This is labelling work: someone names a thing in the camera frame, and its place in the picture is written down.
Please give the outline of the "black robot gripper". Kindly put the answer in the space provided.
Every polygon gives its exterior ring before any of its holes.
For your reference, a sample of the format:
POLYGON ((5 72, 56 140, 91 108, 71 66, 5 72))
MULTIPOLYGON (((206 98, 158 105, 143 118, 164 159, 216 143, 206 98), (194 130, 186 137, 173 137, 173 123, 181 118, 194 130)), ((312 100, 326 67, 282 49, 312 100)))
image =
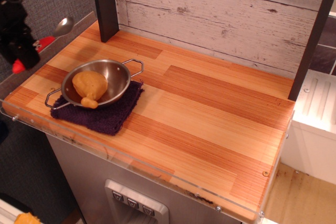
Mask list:
POLYGON ((40 61, 31 29, 25 24, 23 0, 1 0, 1 56, 11 65, 16 60, 31 69, 40 61))

